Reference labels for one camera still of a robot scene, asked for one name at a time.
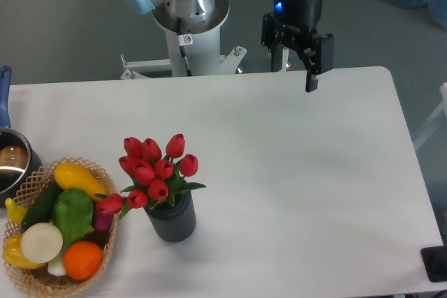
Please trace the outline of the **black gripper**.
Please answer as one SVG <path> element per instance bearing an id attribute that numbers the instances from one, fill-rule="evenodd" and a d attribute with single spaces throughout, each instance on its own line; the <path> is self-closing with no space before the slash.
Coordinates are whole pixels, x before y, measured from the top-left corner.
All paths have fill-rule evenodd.
<path id="1" fill-rule="evenodd" d="M 323 0 L 273 1 L 273 10 L 263 16 L 261 31 L 261 43 L 270 52 L 270 70 L 282 70 L 284 46 L 295 50 L 307 71 L 305 91 L 313 92 L 334 64 L 334 36 L 316 31 Z"/>

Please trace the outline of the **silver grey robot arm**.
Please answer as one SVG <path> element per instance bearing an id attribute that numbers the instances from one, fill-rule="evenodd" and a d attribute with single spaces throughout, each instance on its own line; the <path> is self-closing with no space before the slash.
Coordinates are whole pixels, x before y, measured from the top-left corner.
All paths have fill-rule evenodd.
<path id="1" fill-rule="evenodd" d="M 316 90 L 322 74 L 333 67 L 334 38 L 321 35 L 317 23 L 323 0 L 272 0 L 262 19 L 261 42 L 270 53 L 273 72 L 287 68 L 294 51 L 307 71 L 305 89 Z M 168 66 L 175 77 L 238 73 L 246 54 L 243 47 L 222 55 L 220 29 L 226 21 L 229 0 L 125 0 L 136 12 L 151 13 L 164 30 Z"/>

